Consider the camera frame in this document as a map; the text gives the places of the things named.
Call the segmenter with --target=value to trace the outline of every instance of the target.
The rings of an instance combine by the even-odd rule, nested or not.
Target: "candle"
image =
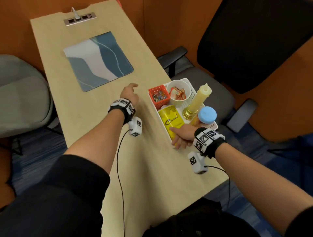
[[[206,83],[203,86],[200,86],[196,96],[193,98],[191,104],[188,106],[188,111],[190,113],[196,113],[200,105],[205,101],[206,98],[212,93],[212,89]]]

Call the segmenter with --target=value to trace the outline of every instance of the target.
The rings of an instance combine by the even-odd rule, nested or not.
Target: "yellow can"
[[[174,105],[170,105],[165,107],[164,109],[159,110],[159,115],[168,134],[173,140],[175,137],[175,133],[170,130],[170,127],[180,128],[184,124],[183,119],[179,115]]]

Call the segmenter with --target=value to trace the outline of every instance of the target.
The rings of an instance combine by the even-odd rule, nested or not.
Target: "forearm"
[[[124,114],[114,109],[92,130],[73,143],[65,154],[83,157],[102,167],[108,174],[114,161]]]
[[[313,197],[227,143],[218,147],[215,158],[243,195],[282,234],[300,212],[313,206]]]

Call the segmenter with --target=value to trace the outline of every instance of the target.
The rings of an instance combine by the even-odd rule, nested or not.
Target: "gray cushion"
[[[0,74],[0,138],[45,125],[53,102],[43,76],[11,55],[0,55]]]
[[[210,106],[215,109],[217,113],[216,122],[219,124],[231,112],[235,104],[233,95],[218,81],[212,78],[209,74],[199,68],[188,68],[171,80],[180,80],[187,78],[192,84],[193,88],[198,91],[200,86],[207,83],[212,89],[211,95],[204,101],[205,106]]]

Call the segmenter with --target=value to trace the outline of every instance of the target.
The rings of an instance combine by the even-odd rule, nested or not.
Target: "wooden table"
[[[119,170],[125,200],[126,236],[142,236],[177,214],[227,180],[227,175],[210,169],[193,173],[187,154],[192,148],[174,150],[165,139],[166,131],[156,117],[147,90],[170,81],[157,59],[115,0],[90,5],[78,14],[95,12],[96,19],[72,26],[63,20],[73,13],[55,13],[31,20],[40,56],[59,115],[67,146],[96,126],[107,108],[130,82],[138,83],[141,102],[136,116],[143,133],[126,136],[120,150]],[[134,72],[88,92],[83,92],[63,49],[90,37],[111,31],[132,64]],[[218,166],[215,159],[209,165]],[[123,236],[121,189],[114,163],[111,184],[103,201],[103,236]]]

